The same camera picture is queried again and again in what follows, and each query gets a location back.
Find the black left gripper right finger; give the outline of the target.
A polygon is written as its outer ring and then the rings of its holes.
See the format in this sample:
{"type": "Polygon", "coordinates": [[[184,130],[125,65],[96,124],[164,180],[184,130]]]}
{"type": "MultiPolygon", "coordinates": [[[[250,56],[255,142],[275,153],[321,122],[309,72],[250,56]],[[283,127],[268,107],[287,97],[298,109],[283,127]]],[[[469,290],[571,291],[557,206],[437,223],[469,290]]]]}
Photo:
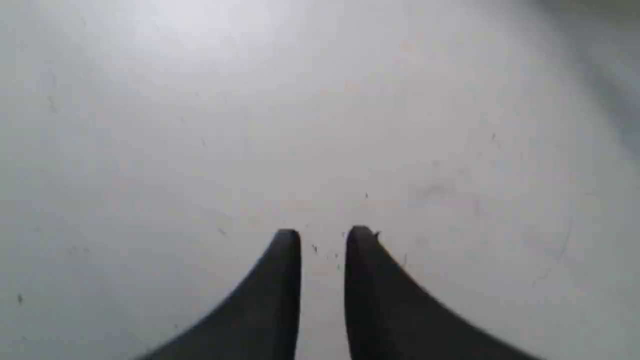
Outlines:
{"type": "Polygon", "coordinates": [[[363,225],[346,239],[344,314],[352,360],[534,358],[431,296],[363,225]]]}

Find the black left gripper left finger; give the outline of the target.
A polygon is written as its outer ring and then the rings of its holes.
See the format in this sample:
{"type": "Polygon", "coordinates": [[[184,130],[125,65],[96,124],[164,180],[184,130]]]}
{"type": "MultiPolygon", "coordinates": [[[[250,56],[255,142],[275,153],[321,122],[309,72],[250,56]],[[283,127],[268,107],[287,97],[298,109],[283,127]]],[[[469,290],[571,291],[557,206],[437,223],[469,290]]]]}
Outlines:
{"type": "Polygon", "coordinates": [[[192,328],[144,360],[293,360],[302,280],[301,237],[275,232],[245,279],[192,328]]]}

